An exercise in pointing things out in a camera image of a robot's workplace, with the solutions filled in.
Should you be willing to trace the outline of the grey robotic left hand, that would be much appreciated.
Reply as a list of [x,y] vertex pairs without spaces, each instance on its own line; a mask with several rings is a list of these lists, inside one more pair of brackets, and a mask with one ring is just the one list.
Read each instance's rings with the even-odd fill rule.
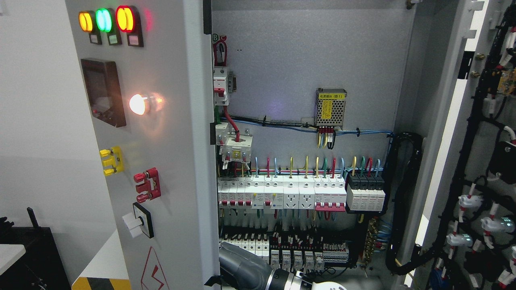
[[261,257],[222,242],[219,248],[222,280],[238,290],[267,290],[273,269]]

